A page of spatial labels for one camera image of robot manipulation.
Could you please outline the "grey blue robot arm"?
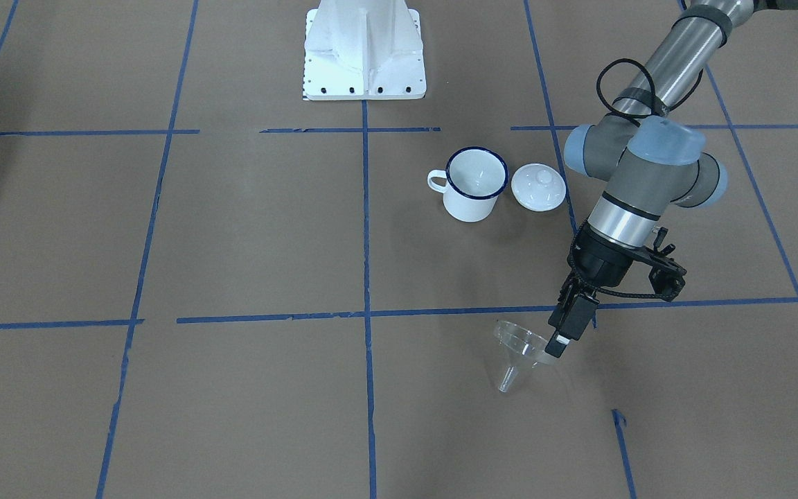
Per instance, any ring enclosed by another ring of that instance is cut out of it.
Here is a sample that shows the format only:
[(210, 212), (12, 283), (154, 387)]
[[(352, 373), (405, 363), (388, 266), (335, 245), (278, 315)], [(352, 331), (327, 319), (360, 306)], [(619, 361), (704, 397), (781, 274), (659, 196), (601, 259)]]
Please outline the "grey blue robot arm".
[(648, 266), (651, 292), (643, 300), (673, 301), (683, 290), (685, 269), (671, 258), (672, 245), (659, 219), (669, 206), (706, 207), (728, 186), (725, 165), (704, 151), (703, 133), (669, 118), (699, 85), (711, 56), (732, 31), (757, 11), (754, 1), (691, 1), (607, 114), (567, 138), (565, 164), (602, 180), (605, 188), (574, 234), (570, 272), (549, 324), (545, 353), (558, 359), (580, 339), (599, 306), (598, 295), (621, 297), (630, 266)]

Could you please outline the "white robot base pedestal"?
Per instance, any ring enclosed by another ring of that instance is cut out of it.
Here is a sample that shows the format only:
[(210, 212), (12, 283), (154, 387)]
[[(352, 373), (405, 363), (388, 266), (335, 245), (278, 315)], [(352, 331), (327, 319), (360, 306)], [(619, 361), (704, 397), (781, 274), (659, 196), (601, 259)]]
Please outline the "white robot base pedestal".
[(419, 12), (405, 1), (321, 1), (305, 19), (302, 98), (422, 99)]

